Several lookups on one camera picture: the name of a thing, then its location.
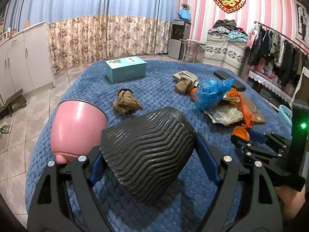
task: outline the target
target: clothing rail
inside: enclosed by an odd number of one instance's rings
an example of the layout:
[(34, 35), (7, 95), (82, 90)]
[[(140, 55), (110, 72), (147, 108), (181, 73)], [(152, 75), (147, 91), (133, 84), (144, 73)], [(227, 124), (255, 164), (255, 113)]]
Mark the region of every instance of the clothing rail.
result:
[(269, 26), (267, 26), (267, 25), (265, 25), (265, 24), (262, 24), (262, 23), (260, 23), (260, 22), (258, 22), (258, 21), (255, 21), (254, 23), (257, 23), (257, 24), (259, 24), (259, 25), (261, 25), (261, 26), (264, 26), (264, 27), (266, 27), (266, 28), (268, 28), (268, 29), (270, 29), (270, 30), (272, 30), (272, 31), (278, 32), (281, 36), (283, 36), (284, 38), (290, 40), (292, 43), (294, 43), (296, 46), (298, 46), (300, 49), (302, 49), (305, 53), (307, 53), (307, 55), (309, 55), (309, 53), (308, 53), (304, 48), (302, 48), (299, 44), (297, 44), (296, 42), (294, 42), (291, 38), (287, 37), (286, 35), (283, 35), (281, 32), (279, 32), (279, 31), (277, 31), (277, 30), (274, 30), (273, 28), (271, 28), (271, 27), (269, 27)]

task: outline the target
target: pink bowl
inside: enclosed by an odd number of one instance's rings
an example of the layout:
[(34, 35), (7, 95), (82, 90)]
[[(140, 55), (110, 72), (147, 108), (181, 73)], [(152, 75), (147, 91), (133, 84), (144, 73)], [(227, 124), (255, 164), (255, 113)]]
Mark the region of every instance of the pink bowl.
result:
[(62, 102), (52, 124), (50, 146), (59, 164), (87, 155), (100, 145), (101, 130), (107, 127), (105, 113), (82, 100)]

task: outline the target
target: tissue box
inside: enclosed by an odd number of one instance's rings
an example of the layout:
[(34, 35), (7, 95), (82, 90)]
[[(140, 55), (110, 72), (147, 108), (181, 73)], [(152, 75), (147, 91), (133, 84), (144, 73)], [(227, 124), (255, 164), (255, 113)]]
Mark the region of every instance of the tissue box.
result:
[(146, 75), (147, 63), (137, 56), (106, 61), (106, 74), (113, 83)]

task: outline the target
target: metal bolt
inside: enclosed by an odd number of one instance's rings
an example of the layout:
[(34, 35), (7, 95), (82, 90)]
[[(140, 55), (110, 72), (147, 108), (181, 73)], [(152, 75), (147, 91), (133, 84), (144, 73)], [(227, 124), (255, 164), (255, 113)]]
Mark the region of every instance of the metal bolt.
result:
[(260, 162), (260, 161), (256, 161), (255, 163), (254, 163), (257, 167), (261, 167), (263, 164), (262, 164), (262, 162)]
[(223, 159), (224, 159), (224, 161), (226, 161), (226, 162), (231, 162), (232, 161), (232, 157), (231, 156), (224, 156), (223, 157)]
[(87, 157), (85, 155), (81, 155), (78, 157), (78, 161), (83, 162), (87, 159)]
[(55, 161), (54, 161), (54, 160), (50, 160), (50, 161), (47, 163), (47, 165), (48, 165), (49, 167), (52, 167), (53, 165), (55, 165)]

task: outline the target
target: laundry basket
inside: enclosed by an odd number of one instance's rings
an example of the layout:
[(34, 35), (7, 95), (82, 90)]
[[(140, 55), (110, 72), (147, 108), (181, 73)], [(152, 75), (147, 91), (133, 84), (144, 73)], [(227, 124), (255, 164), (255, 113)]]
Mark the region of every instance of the laundry basket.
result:
[(292, 111), (281, 104), (279, 106), (279, 113), (286, 120), (286, 122), (288, 122), (288, 124), (292, 127)]

